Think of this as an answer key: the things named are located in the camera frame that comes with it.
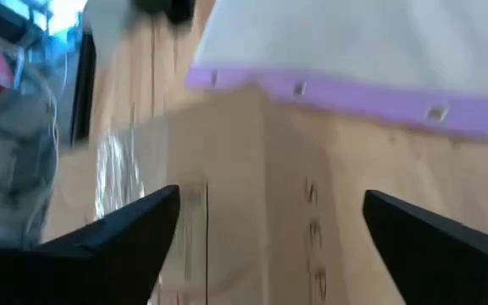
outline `purple edge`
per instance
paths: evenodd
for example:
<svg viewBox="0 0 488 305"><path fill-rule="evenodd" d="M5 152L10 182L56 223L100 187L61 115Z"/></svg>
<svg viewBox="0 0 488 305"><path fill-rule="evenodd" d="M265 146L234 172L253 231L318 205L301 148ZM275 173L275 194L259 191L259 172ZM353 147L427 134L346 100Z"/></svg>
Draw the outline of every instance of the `purple edge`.
<svg viewBox="0 0 488 305"><path fill-rule="evenodd" d="M293 93L295 84L303 81L306 81L305 92L302 96L296 96ZM250 82L259 84L271 97L283 103L313 106L427 130L488 139L488 97L396 89L327 75L266 69L194 66L186 77L188 87L221 91ZM426 119L428 111L438 106L448 107L444 119L441 122Z"/></svg>

